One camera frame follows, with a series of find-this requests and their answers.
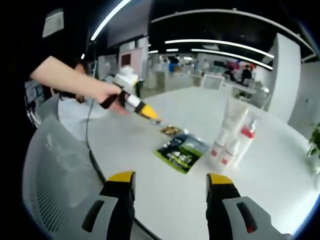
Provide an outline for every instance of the green package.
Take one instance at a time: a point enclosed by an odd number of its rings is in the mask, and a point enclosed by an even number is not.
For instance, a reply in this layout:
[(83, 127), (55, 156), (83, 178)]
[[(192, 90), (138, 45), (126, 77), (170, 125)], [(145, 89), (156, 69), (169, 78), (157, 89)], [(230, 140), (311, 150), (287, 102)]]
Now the green package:
[(200, 139), (191, 134), (180, 133), (156, 150), (155, 155), (186, 174), (208, 149), (208, 145)]

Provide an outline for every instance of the yellow spray nozzle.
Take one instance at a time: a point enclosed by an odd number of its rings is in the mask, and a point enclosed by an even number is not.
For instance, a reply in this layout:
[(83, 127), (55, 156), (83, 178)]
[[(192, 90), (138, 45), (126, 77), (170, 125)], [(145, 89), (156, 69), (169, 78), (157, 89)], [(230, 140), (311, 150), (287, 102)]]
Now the yellow spray nozzle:
[(155, 110), (153, 110), (153, 108), (150, 105), (146, 104), (141, 109), (141, 114), (143, 114), (144, 116), (146, 116), (150, 119), (158, 120), (158, 114), (155, 112)]

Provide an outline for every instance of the round table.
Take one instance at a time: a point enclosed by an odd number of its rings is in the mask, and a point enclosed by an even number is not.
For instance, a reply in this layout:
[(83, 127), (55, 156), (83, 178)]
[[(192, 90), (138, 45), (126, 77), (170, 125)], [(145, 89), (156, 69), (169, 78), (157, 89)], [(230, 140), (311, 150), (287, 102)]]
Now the round table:
[[(220, 129), (227, 96), (190, 87), (145, 99), (168, 123), (188, 129), (212, 144)], [(254, 106), (261, 121), (255, 139), (237, 168), (223, 174), (242, 196), (266, 210), (281, 233), (294, 234), (319, 192), (304, 161), (308, 141), (275, 116)], [(215, 172), (207, 155), (182, 174), (154, 155), (168, 141), (158, 126), (131, 114), (91, 121), (88, 141), (106, 178), (136, 171), (135, 217), (163, 240), (208, 240), (206, 174)]]

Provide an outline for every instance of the led light strip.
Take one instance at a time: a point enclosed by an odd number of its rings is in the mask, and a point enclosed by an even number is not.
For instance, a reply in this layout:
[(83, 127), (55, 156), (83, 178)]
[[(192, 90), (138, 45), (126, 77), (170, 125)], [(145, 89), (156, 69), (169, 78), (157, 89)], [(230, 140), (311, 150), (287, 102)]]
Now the led light strip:
[(210, 44), (226, 44), (226, 45), (231, 45), (231, 46), (235, 46), (235, 47), (240, 47), (240, 48), (244, 48), (244, 49), (248, 49), (260, 54), (263, 54), (269, 58), (274, 58), (275, 56), (273, 56), (272, 54), (265, 52), (265, 51), (261, 51), (259, 49), (256, 49), (254, 47), (250, 47), (250, 46), (246, 46), (246, 45), (242, 45), (242, 44), (238, 44), (238, 43), (234, 43), (234, 42), (229, 42), (229, 41), (220, 41), (220, 40), (209, 40), (209, 39), (181, 39), (181, 40), (170, 40), (170, 41), (165, 41), (165, 44), (176, 44), (176, 43), (210, 43)]
[(266, 69), (270, 69), (270, 70), (273, 69), (272, 66), (269, 66), (269, 65), (267, 65), (267, 64), (264, 64), (264, 63), (262, 63), (262, 62), (253, 60), (253, 59), (251, 59), (251, 58), (248, 58), (248, 57), (245, 57), (245, 56), (240, 56), (240, 55), (233, 54), (233, 53), (228, 53), (228, 52), (223, 52), (223, 51), (215, 51), (215, 50), (207, 50), (207, 49), (197, 49), (197, 48), (192, 48), (191, 51), (192, 51), (192, 52), (202, 52), (202, 53), (226, 55), (226, 56), (230, 56), (230, 57), (234, 57), (234, 58), (238, 58), (238, 59), (247, 60), (247, 61), (249, 61), (249, 62), (252, 62), (252, 63), (258, 64), (258, 65), (260, 65), (260, 66), (262, 66), (262, 67), (265, 67)]
[(153, 51), (148, 51), (148, 54), (157, 54), (159, 51), (158, 50), (153, 50)]
[(272, 24), (274, 26), (276, 26), (277, 28), (280, 28), (284, 31), (286, 31), (287, 33), (291, 34), (293, 37), (295, 37), (296, 39), (298, 39), (300, 42), (302, 42), (307, 48), (309, 48), (313, 53), (315, 52), (313, 50), (313, 48), (305, 41), (302, 39), (302, 37), (300, 37), (298, 34), (294, 33), (293, 31), (291, 31), (290, 29), (286, 28), (285, 26), (282, 26), (281, 24), (272, 21), (268, 18), (265, 18), (263, 16), (259, 16), (253, 13), (249, 13), (249, 12), (245, 12), (245, 11), (238, 11), (238, 10), (230, 10), (230, 9), (197, 9), (197, 10), (189, 10), (189, 11), (182, 11), (182, 12), (177, 12), (174, 14), (170, 14), (167, 16), (162, 16), (159, 17), (157, 19), (154, 19), (151, 21), (151, 23), (156, 23), (158, 21), (164, 20), (164, 19), (168, 19), (168, 18), (172, 18), (172, 17), (177, 17), (177, 16), (181, 16), (181, 15), (187, 15), (187, 14), (198, 14), (198, 13), (226, 13), (226, 14), (238, 14), (238, 15), (243, 15), (243, 16), (247, 16), (247, 17), (251, 17), (251, 18), (255, 18), (255, 19), (259, 19), (261, 21), (264, 21), (266, 23)]
[(92, 35), (91, 41), (94, 41), (97, 38), (101, 30), (105, 27), (105, 25), (129, 2), (131, 2), (131, 0), (123, 0), (105, 17), (105, 19), (102, 21), (102, 23), (100, 23), (100, 25)]
[(178, 52), (179, 49), (178, 48), (171, 48), (171, 49), (166, 49), (166, 52)]

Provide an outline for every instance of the red label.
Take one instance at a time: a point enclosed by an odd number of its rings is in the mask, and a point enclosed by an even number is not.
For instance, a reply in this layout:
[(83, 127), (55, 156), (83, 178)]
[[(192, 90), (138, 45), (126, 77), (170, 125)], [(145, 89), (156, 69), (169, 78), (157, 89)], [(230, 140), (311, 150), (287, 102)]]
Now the red label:
[(241, 133), (250, 139), (253, 139), (255, 136), (255, 132), (250, 132), (246, 126), (241, 129)]
[(211, 155), (214, 156), (214, 157), (216, 157), (216, 156), (218, 155), (218, 153), (217, 153), (215, 150), (212, 150), (212, 151), (211, 151)]
[(227, 159), (224, 159), (224, 158), (222, 158), (222, 161), (221, 161), (224, 165), (227, 165), (228, 164), (228, 161), (227, 161)]

